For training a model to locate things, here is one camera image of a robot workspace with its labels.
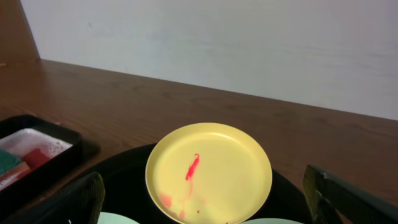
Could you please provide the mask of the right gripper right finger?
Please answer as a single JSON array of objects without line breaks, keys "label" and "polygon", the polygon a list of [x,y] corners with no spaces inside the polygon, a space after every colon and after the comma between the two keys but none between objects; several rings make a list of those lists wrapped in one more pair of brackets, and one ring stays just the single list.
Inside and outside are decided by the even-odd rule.
[{"label": "right gripper right finger", "polygon": [[305,169],[303,191],[314,223],[342,223],[342,214],[352,223],[397,224],[397,207],[317,166]]}]

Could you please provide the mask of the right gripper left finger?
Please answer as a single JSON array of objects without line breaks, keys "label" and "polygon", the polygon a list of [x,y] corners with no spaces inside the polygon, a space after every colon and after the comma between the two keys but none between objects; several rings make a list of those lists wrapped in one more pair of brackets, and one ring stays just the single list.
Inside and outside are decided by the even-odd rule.
[{"label": "right gripper left finger", "polygon": [[102,176],[92,172],[2,224],[97,224],[104,198]]}]

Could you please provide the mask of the light blue plate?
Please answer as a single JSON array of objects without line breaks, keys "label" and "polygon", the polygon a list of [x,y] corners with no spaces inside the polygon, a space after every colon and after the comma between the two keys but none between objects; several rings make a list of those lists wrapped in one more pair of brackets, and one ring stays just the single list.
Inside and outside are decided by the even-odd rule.
[{"label": "light blue plate", "polygon": [[101,212],[97,224],[139,224],[131,218],[115,213]]}]

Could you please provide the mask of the green yellow sponge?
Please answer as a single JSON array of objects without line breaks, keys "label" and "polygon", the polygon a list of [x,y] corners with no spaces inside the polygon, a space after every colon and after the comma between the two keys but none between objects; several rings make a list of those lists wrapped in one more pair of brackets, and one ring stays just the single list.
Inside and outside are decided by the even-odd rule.
[{"label": "green yellow sponge", "polygon": [[30,171],[31,168],[26,161],[1,149],[1,188],[11,185]]}]

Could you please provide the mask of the pale green plate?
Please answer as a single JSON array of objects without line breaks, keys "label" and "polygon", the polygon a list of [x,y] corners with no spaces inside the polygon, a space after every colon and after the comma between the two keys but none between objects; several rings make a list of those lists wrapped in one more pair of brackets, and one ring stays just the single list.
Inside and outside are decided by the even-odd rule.
[{"label": "pale green plate", "polygon": [[257,218],[242,222],[242,224],[303,224],[293,220],[281,219],[281,218]]}]

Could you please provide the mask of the yellow plate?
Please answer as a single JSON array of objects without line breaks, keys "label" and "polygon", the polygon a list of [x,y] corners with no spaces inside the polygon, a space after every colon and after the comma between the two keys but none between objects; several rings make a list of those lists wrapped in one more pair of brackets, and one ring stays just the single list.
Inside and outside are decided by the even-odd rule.
[{"label": "yellow plate", "polygon": [[154,204],[178,223],[241,223],[266,202],[272,167],[261,145],[245,132],[197,123],[155,145],[145,181]]}]

